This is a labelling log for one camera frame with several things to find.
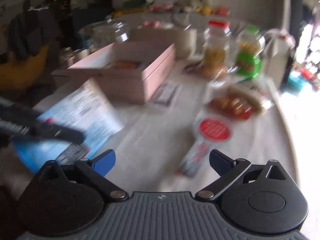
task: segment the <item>pink box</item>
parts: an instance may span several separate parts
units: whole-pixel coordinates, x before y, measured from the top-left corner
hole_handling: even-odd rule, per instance
[[[136,69],[102,69],[114,60],[141,62]],[[175,45],[168,42],[126,41],[110,44],[67,69],[52,72],[61,86],[72,80],[82,84],[93,77],[110,99],[146,103],[169,75],[175,61]]]

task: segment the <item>plastic container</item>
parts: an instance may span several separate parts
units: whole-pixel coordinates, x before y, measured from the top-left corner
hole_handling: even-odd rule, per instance
[[[301,75],[306,79],[306,80],[311,80],[315,78],[315,75],[313,75],[309,70],[307,70],[306,68],[303,68],[300,71]]]
[[[226,62],[229,55],[231,31],[229,22],[209,21],[209,27],[204,32],[204,66],[203,74],[217,78],[226,74]]]
[[[111,15],[107,16],[106,21],[99,22],[92,27],[91,41],[95,51],[113,42],[126,41],[128,30],[129,27],[126,23],[113,20]]]
[[[265,114],[275,104],[268,84],[260,77],[233,84],[228,88],[228,93],[245,98],[258,114]]]
[[[237,44],[239,46],[238,73],[251,78],[257,76],[262,64],[259,54],[265,48],[265,38],[259,34],[257,27],[249,26],[239,33]]]
[[[239,120],[248,120],[254,111],[253,107],[244,97],[232,93],[215,97],[209,106],[225,116]]]
[[[308,81],[300,75],[300,72],[292,71],[289,74],[288,84],[290,84],[296,91],[301,92],[303,87],[308,84]]]

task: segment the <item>jar of pasta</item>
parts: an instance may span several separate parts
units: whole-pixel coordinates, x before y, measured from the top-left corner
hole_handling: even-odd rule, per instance
[[[236,60],[238,73],[250,78],[257,76],[262,64],[259,54],[266,45],[264,36],[259,33],[257,27],[249,26],[239,33],[237,44],[239,46]]]
[[[206,77],[218,78],[227,72],[226,61],[229,54],[231,31],[229,22],[209,21],[204,32],[204,65],[202,73]]]

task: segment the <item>red lid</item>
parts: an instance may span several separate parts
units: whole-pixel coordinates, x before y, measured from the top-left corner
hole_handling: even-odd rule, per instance
[[[315,76],[306,68],[302,69],[300,72],[301,72],[301,75],[307,80],[310,80]]]
[[[217,27],[217,28],[223,28],[223,29],[226,29],[226,28],[230,27],[230,23],[229,22],[217,22],[217,21],[214,21],[214,20],[210,20],[209,21],[209,25]]]
[[[226,122],[220,118],[208,117],[199,124],[199,131],[205,139],[223,142],[231,137],[231,129]]]

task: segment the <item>jar lid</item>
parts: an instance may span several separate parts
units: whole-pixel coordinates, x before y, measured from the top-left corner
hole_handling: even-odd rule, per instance
[[[209,21],[209,25],[210,26],[214,26],[216,28],[223,28],[223,29],[226,29],[226,28],[230,27],[230,23],[229,22],[217,22],[217,21],[214,21],[214,20],[210,20]]]
[[[221,115],[200,117],[195,123],[195,136],[209,142],[227,142],[232,136],[231,123]]]
[[[71,47],[65,47],[62,49],[62,51],[68,51],[68,50],[72,50]]]
[[[254,35],[257,35],[259,33],[259,29],[256,27],[256,26],[248,26],[246,28],[246,31],[249,32],[249,33],[253,33]]]

